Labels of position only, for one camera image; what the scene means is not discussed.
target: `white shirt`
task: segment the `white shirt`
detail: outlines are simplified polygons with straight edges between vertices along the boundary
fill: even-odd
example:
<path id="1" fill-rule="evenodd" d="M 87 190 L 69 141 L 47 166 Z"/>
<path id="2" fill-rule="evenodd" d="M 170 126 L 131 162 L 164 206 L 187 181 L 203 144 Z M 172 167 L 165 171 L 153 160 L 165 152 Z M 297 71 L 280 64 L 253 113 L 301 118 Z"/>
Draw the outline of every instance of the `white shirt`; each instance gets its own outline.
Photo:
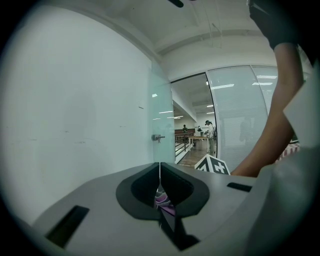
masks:
<path id="1" fill-rule="evenodd" d="M 215 128 L 211 123 L 208 125 L 208 128 L 209 128 L 209 132 L 208 132 L 209 138 L 212 138 L 214 136 Z"/>

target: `ceiling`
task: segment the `ceiling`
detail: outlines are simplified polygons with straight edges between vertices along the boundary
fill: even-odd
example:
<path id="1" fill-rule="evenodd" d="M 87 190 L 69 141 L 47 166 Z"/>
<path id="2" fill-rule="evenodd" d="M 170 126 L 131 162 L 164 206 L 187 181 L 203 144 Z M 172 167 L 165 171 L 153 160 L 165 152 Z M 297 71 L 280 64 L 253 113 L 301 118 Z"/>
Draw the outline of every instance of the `ceiling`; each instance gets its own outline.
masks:
<path id="1" fill-rule="evenodd" d="M 158 60 L 203 39 L 261 35 L 250 19 L 247 0 L 181 1 L 182 8 L 168 0 L 51 0 L 100 22 L 104 20 Z"/>
<path id="2" fill-rule="evenodd" d="M 171 84 L 172 87 L 178 87 L 187 91 L 188 100 L 192 103 L 192 107 L 197 115 L 207 114 L 213 112 L 213 107 L 208 107 L 212 105 L 211 90 L 209 85 L 207 85 L 206 74 L 195 75 L 182 79 L 180 81 Z M 174 116 L 183 116 L 181 109 L 173 105 Z"/>

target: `white wall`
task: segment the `white wall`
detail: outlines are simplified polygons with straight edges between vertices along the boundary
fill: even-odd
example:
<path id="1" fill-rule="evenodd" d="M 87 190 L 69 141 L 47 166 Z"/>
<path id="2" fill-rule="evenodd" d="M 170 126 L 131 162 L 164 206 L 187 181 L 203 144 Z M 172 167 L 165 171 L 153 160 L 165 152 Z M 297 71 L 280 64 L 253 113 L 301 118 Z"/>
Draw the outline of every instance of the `white wall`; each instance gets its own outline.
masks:
<path id="1" fill-rule="evenodd" d="M 216 126 L 215 114 L 197 114 L 196 119 L 197 122 L 194 124 L 194 126 L 200 126 L 204 131 L 208 130 L 208 126 L 205 125 L 207 120 L 212 122 L 212 125 L 214 127 Z"/>
<path id="2" fill-rule="evenodd" d="M 16 33 L 1 86 L 2 189 L 31 224 L 93 178 L 153 162 L 151 61 L 108 27 L 43 6 Z"/>
<path id="3" fill-rule="evenodd" d="M 178 82 L 179 84 L 173 83 L 171 85 L 172 100 L 188 115 L 193 119 L 194 122 L 197 121 L 197 115 L 194 107 L 192 106 L 192 101 L 188 94 L 188 91 L 181 86 L 183 81 Z"/>
<path id="4" fill-rule="evenodd" d="M 188 129 L 195 128 L 195 121 L 190 117 L 182 117 L 181 119 L 174 119 L 174 129 L 175 130 L 182 130 L 184 125 Z"/>
<path id="5" fill-rule="evenodd" d="M 225 36 L 222 48 L 210 40 L 199 41 L 167 53 L 161 62 L 169 80 L 234 65 L 274 65 L 276 59 L 268 40 L 262 36 Z M 214 38 L 220 45 L 220 38 Z"/>

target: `black and white sign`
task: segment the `black and white sign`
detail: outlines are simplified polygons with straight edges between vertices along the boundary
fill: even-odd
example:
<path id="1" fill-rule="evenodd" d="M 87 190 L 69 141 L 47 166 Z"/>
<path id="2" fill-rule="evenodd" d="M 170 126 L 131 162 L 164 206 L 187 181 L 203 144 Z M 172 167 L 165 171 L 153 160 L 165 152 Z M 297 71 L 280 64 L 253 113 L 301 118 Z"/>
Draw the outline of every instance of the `black and white sign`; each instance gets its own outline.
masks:
<path id="1" fill-rule="evenodd" d="M 215 174 L 230 175 L 225 161 L 212 155 L 206 154 L 195 166 L 194 169 Z"/>

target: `glass partition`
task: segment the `glass partition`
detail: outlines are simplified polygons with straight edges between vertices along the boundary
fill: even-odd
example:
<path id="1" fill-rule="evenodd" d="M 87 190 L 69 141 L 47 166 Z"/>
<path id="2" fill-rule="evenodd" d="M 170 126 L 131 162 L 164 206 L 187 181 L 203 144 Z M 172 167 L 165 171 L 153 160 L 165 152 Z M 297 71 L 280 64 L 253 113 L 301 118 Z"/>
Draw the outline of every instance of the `glass partition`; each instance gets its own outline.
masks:
<path id="1" fill-rule="evenodd" d="M 268 118 L 264 95 L 250 66 L 208 71 L 218 126 L 218 158 L 232 172 L 258 141 Z"/>
<path id="2" fill-rule="evenodd" d="M 153 143 L 155 162 L 175 162 L 175 124 L 171 84 L 159 64 L 153 60 L 149 78 L 150 115 L 152 134 L 160 135 Z"/>
<path id="3" fill-rule="evenodd" d="M 268 66 L 253 66 L 252 69 L 258 80 L 258 85 L 261 88 L 266 111 L 269 115 L 272 96 L 278 81 L 278 69 L 276 67 Z"/>

